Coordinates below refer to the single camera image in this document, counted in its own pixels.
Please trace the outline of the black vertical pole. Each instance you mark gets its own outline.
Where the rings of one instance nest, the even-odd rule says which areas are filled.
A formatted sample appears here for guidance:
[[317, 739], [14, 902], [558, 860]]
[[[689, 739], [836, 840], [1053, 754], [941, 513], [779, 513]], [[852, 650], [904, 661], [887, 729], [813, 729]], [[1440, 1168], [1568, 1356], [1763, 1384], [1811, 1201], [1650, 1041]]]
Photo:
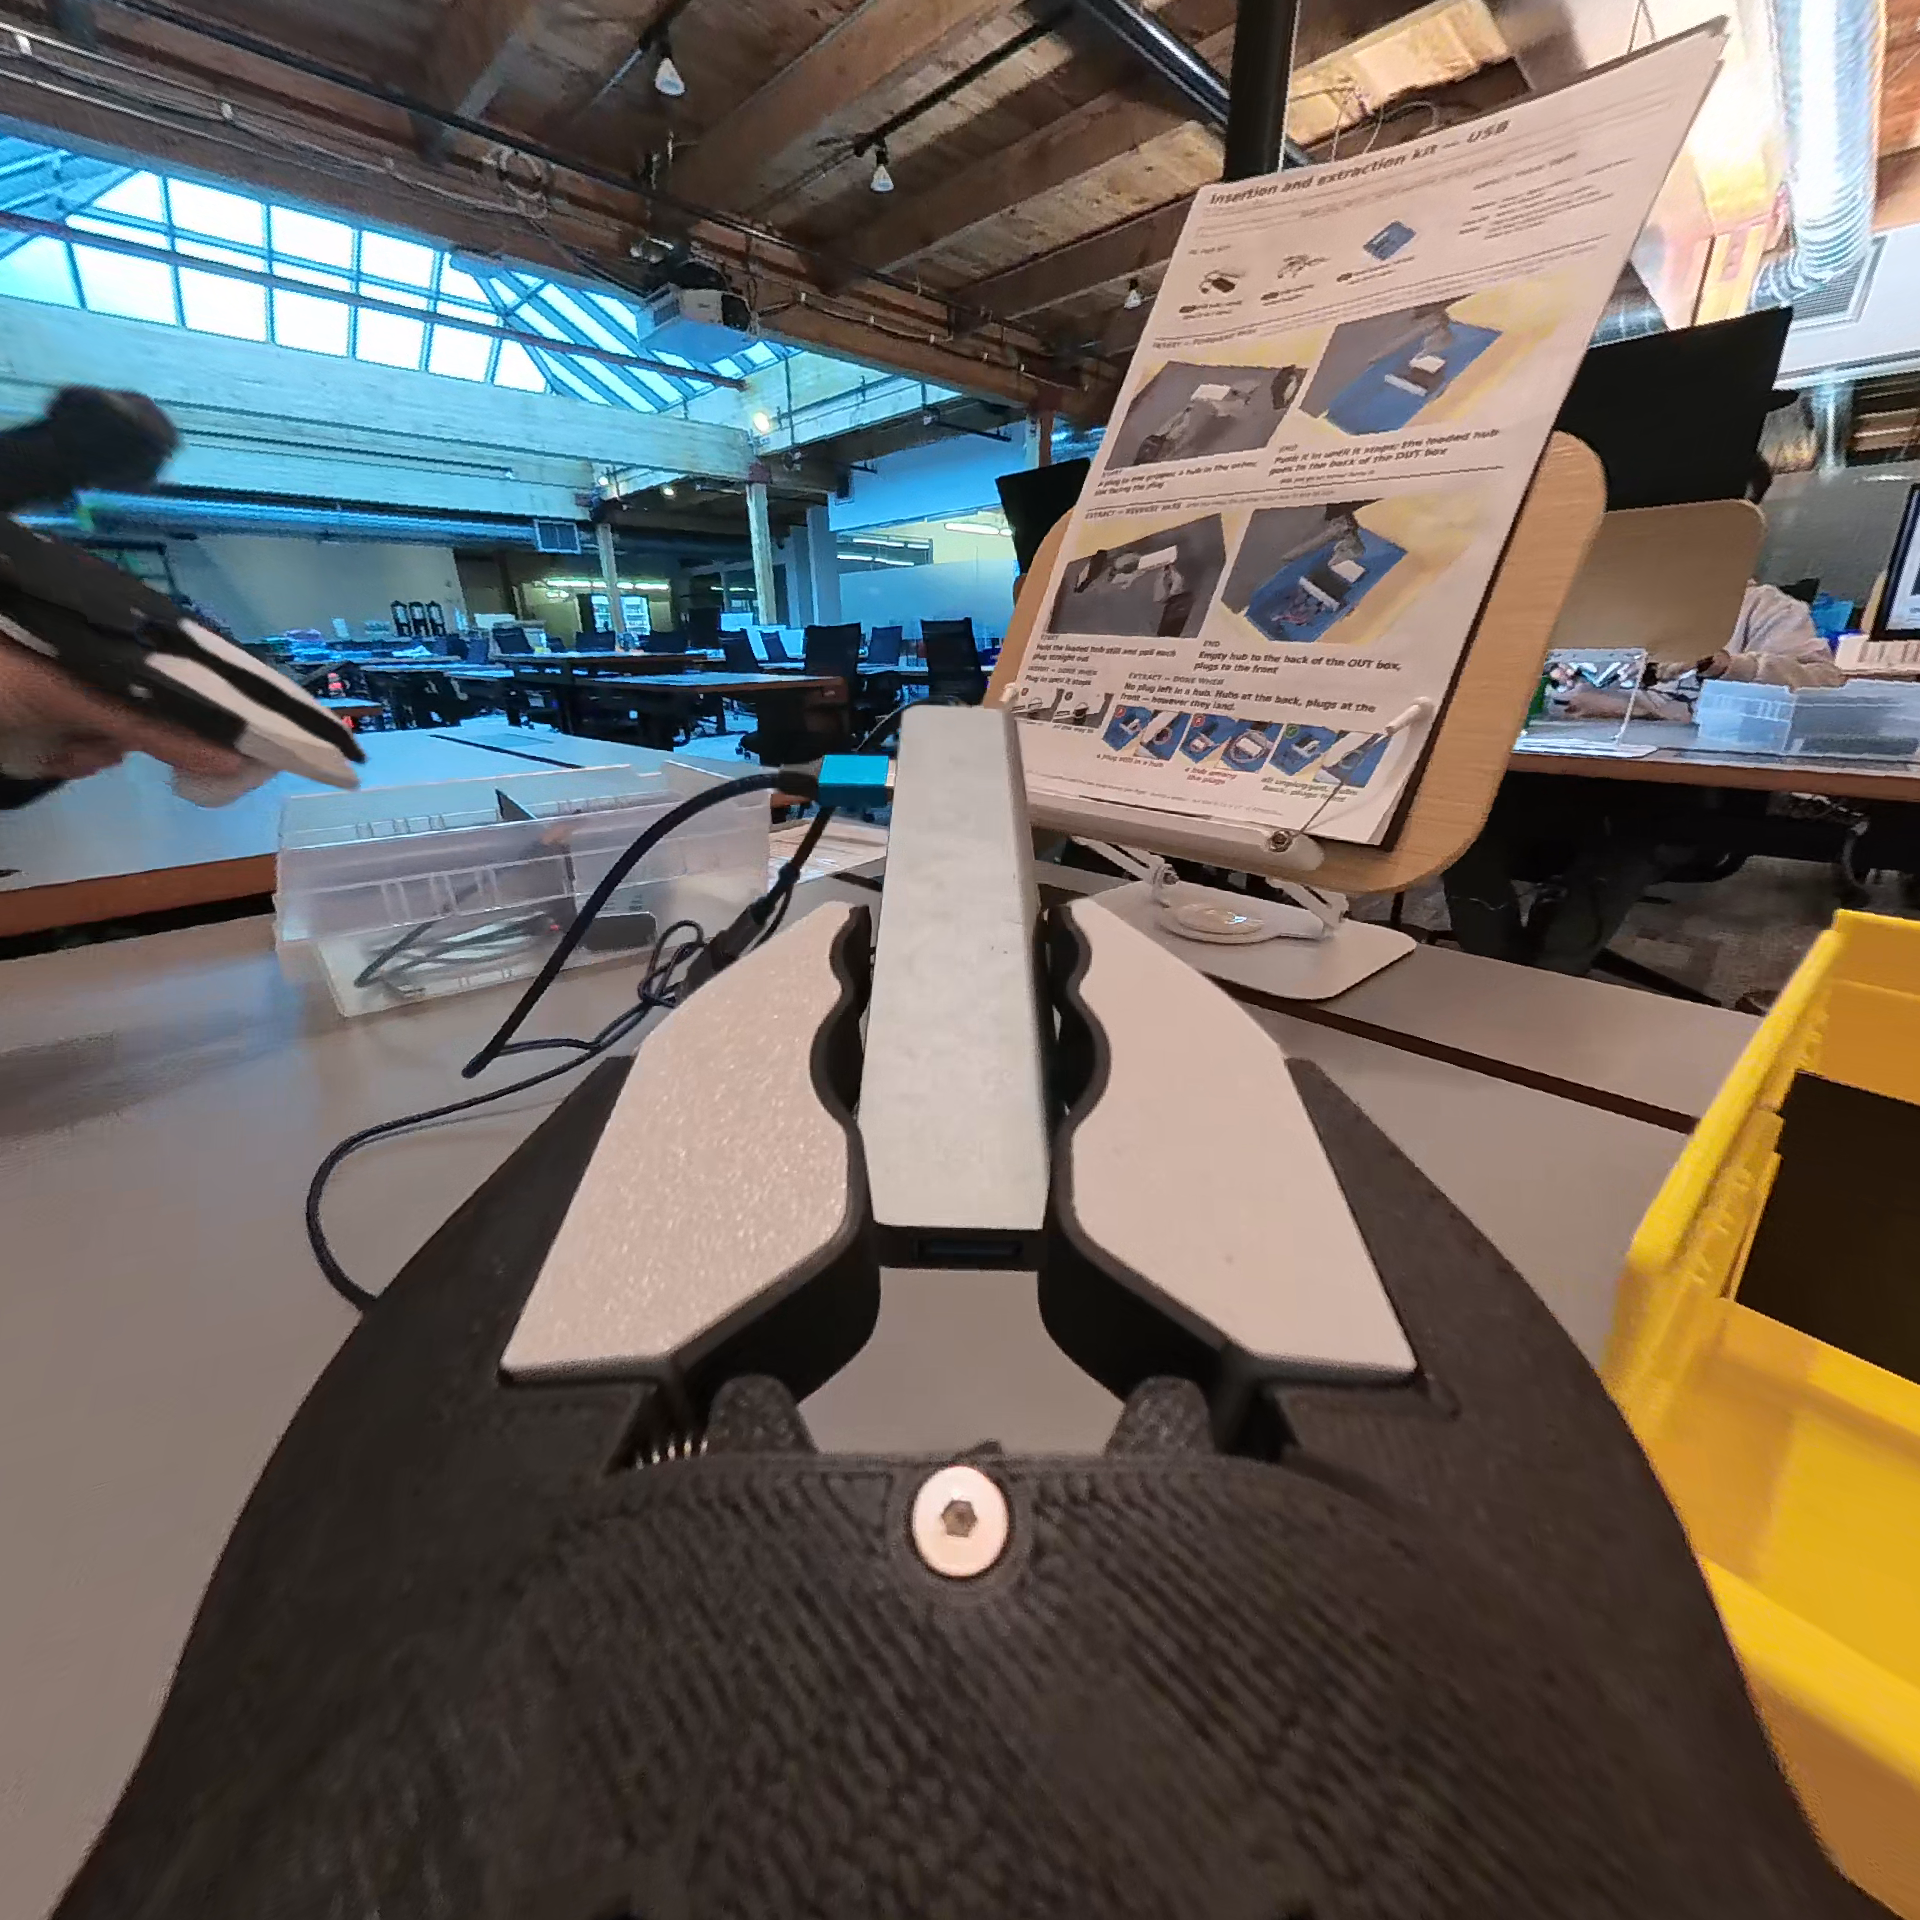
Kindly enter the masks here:
[[1285, 170], [1292, 0], [1234, 0], [1224, 182]]

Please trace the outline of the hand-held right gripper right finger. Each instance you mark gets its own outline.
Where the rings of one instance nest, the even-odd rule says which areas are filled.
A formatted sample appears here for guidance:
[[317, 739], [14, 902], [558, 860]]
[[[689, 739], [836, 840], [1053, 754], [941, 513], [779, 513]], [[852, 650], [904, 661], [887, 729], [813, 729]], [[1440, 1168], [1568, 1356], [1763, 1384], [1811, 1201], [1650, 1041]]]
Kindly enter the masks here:
[[1096, 902], [1047, 906], [1043, 1325], [1114, 1399], [1415, 1377], [1285, 1049]]

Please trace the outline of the yellow plastic bin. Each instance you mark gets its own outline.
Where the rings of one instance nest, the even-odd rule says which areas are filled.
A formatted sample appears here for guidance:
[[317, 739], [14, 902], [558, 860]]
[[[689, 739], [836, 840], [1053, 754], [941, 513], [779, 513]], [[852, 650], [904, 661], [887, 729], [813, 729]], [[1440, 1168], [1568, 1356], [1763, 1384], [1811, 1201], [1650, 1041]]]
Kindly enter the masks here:
[[1837, 906], [1629, 1240], [1599, 1384], [1825, 1854], [1920, 1914], [1910, 1384], [1737, 1302], [1794, 1071], [1910, 1107], [1920, 932]]

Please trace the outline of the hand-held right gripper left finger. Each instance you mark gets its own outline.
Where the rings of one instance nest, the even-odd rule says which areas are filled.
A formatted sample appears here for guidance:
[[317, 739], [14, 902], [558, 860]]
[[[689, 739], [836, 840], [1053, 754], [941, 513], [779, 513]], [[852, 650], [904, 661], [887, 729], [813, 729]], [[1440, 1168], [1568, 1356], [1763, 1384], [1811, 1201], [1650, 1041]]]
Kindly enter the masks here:
[[819, 1390], [877, 1325], [858, 1152], [872, 906], [819, 902], [689, 989], [625, 1071], [506, 1384]]

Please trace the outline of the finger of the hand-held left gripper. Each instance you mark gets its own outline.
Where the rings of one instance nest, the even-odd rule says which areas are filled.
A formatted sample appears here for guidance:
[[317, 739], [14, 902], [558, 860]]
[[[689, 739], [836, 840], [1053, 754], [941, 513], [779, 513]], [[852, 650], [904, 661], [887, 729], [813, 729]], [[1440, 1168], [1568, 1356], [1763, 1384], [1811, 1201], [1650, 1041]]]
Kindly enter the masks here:
[[115, 709], [272, 761], [272, 776], [358, 793], [366, 751], [327, 709], [66, 540], [24, 523], [0, 540], [0, 636]]

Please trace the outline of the silver ventilation duct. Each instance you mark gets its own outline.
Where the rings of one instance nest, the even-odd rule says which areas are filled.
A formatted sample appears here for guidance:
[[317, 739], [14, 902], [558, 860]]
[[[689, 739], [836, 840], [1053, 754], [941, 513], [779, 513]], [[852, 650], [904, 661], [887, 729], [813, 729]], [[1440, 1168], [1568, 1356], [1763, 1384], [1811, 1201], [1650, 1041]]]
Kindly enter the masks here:
[[1754, 308], [1794, 308], [1861, 269], [1878, 233], [1883, 0], [1777, 0], [1768, 13], [1787, 128], [1787, 237], [1768, 256]]

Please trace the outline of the black monitor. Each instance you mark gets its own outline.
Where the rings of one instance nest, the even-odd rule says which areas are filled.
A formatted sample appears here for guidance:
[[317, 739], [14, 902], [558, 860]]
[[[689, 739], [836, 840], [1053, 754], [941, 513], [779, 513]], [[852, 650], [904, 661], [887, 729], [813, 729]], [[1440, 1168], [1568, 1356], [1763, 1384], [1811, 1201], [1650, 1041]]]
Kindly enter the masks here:
[[1599, 457], [1609, 513], [1737, 503], [1777, 410], [1787, 308], [1583, 351], [1558, 438]]

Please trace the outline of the clear plastic bin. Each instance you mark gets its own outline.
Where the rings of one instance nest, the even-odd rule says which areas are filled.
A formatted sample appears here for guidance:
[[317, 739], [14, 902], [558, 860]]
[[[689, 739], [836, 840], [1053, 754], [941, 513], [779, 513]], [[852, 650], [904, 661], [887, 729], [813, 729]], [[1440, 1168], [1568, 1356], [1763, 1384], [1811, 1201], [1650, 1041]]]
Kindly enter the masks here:
[[273, 971], [344, 1022], [519, 989], [689, 761], [482, 771], [286, 803]]

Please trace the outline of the person's left hand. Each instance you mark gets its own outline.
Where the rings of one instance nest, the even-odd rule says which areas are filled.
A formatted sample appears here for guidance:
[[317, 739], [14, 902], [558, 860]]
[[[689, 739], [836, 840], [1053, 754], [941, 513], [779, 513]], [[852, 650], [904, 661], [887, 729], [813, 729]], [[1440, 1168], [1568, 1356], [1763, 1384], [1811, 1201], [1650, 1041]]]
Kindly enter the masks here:
[[181, 785], [202, 785], [211, 805], [232, 793], [272, 785], [272, 761], [232, 754], [191, 729], [167, 729], [140, 709], [115, 709], [84, 686], [74, 686], [59, 661], [30, 650], [0, 650], [0, 805], [30, 805], [74, 776], [93, 776], [125, 754], [167, 761]]

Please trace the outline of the illustrated instruction board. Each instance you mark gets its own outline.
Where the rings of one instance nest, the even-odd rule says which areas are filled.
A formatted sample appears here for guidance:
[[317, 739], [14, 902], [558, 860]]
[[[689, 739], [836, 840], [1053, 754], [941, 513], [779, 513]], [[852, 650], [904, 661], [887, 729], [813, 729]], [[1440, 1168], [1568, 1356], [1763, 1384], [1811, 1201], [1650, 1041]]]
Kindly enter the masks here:
[[1032, 830], [1212, 863], [1401, 840], [1726, 45], [1192, 198], [1005, 692]]

